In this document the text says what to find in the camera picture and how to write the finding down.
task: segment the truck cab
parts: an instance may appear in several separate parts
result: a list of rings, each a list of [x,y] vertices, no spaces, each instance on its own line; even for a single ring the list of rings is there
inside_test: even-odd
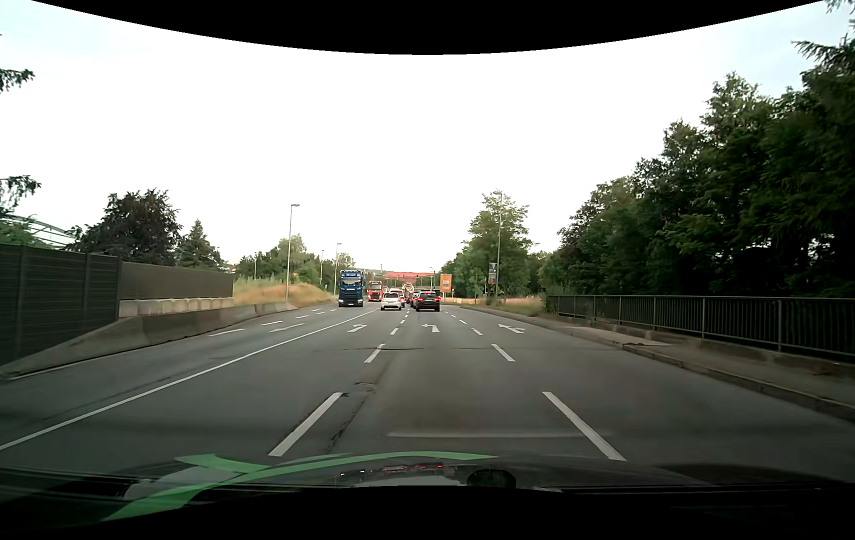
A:
[[[368,284],[368,300],[371,302],[380,302],[381,297],[385,294],[385,286],[380,281],[371,281]]]
[[[364,307],[364,272],[361,270],[341,270],[337,280],[337,306]]]

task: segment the black border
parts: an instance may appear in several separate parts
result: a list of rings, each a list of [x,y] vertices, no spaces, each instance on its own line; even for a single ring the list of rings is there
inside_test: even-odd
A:
[[[535,51],[611,43],[822,2],[489,5],[43,1],[175,32],[297,49],[393,55]]]

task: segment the blue truck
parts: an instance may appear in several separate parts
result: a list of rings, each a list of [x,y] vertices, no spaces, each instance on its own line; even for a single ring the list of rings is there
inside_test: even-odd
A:
[[[337,306],[364,307],[364,272],[362,270],[341,270],[337,281]]]

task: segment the traffic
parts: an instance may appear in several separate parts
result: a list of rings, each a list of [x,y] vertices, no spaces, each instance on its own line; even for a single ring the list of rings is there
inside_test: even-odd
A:
[[[362,308],[365,299],[368,302],[383,304],[380,310],[400,310],[405,306],[415,312],[421,310],[441,311],[441,290],[427,287],[415,287],[406,282],[400,287],[387,287],[383,281],[367,281],[363,270],[341,270],[338,280],[337,305],[339,308],[357,306]]]

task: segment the dark suv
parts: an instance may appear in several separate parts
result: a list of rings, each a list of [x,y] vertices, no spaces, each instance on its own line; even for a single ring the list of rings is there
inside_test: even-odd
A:
[[[441,311],[441,298],[433,290],[426,290],[418,293],[414,298],[414,311],[432,310],[435,312]]]

